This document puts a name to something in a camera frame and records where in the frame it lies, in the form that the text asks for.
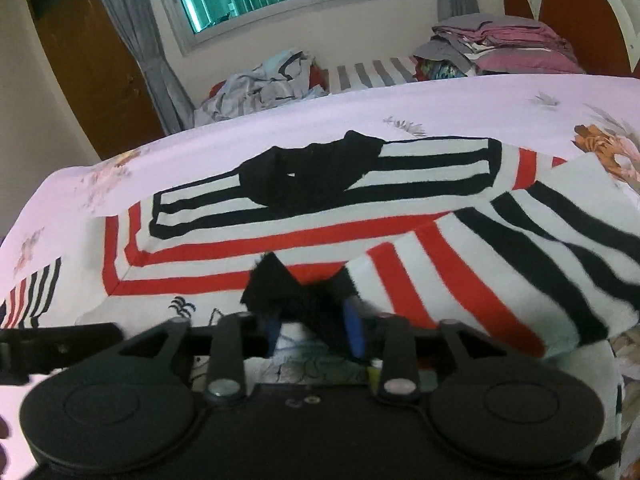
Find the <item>grey left curtain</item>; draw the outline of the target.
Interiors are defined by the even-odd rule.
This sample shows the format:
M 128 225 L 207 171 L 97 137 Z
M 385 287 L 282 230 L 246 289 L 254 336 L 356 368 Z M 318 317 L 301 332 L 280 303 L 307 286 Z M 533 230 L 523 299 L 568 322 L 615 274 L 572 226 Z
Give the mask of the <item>grey left curtain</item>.
M 194 127 L 194 106 L 166 60 L 151 0 L 101 0 L 114 29 L 136 60 L 164 133 Z

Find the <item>folded pink grey clothes stack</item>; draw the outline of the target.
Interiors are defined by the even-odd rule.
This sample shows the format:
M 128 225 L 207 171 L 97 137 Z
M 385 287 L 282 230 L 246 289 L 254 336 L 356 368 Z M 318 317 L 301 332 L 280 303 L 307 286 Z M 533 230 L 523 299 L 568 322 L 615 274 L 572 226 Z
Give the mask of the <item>folded pink grey clothes stack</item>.
M 570 43 L 548 25 L 518 16 L 473 13 L 437 23 L 417 47 L 416 79 L 501 74 L 581 74 Z

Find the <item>white red arched headboard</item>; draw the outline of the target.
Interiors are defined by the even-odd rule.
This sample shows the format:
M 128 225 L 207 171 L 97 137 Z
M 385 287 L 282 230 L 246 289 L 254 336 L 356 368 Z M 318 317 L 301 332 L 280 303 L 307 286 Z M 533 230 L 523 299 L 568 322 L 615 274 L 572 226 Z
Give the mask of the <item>white red arched headboard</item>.
M 503 9 L 550 26 L 588 74 L 639 76 L 639 0 L 503 0 Z

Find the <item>grey white striped cloth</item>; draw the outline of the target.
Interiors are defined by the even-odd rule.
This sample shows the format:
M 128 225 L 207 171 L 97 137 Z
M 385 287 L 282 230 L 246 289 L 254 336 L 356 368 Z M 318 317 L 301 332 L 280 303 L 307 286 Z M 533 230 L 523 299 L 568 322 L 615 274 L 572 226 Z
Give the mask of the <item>grey white striped cloth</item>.
M 413 56 L 337 65 L 323 71 L 328 91 L 334 94 L 410 84 L 416 82 L 415 74 L 416 59 Z

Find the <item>red black white striped shirt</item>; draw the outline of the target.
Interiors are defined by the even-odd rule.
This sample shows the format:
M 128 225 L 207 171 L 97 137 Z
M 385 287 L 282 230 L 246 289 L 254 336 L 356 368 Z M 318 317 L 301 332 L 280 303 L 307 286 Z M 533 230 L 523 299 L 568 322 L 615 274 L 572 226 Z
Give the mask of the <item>red black white striped shirt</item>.
M 14 283 L 1 324 L 214 324 L 268 254 L 376 313 L 454 318 L 534 356 L 610 356 L 639 321 L 639 208 L 594 156 L 351 131 L 81 221 Z

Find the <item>pink floral bed sheet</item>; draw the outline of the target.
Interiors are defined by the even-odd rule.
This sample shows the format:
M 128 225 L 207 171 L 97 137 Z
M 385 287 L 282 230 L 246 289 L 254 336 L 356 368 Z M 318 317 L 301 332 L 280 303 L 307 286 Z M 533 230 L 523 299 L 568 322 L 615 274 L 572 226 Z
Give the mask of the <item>pink floral bed sheet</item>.
M 594 156 L 639 208 L 639 84 L 584 75 L 483 76 L 338 94 L 194 128 L 56 172 L 1 247 L 1 305 L 61 255 L 81 221 L 240 166 L 270 148 L 355 131 L 384 141 L 495 139 Z M 171 315 L 71 367 L 32 375 L 2 437 L 24 479 L 616 479 L 624 383 L 612 354 L 534 356 L 445 318 L 413 328 L 418 396 L 377 396 L 382 362 L 351 356 L 345 283 L 302 284 L 276 255 L 242 309 L 279 320 L 271 358 L 245 361 L 247 398 L 204 396 L 212 327 Z

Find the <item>crumpled grey white clothes pile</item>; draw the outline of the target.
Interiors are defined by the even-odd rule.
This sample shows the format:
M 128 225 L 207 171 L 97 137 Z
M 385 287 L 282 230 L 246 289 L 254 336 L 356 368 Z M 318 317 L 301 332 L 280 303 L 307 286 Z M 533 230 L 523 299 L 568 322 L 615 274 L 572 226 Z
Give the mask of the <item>crumpled grey white clothes pile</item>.
M 193 122 L 201 127 L 328 94 L 328 83 L 314 56 L 288 49 L 216 84 L 194 110 Z

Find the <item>brown wooden door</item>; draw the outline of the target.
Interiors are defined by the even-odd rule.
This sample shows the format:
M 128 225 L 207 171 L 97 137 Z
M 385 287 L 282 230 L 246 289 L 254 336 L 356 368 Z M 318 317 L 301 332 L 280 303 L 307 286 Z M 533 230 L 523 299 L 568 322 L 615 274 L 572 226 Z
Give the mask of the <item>brown wooden door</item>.
M 52 72 L 99 158 L 162 138 L 141 70 L 101 0 L 27 1 Z

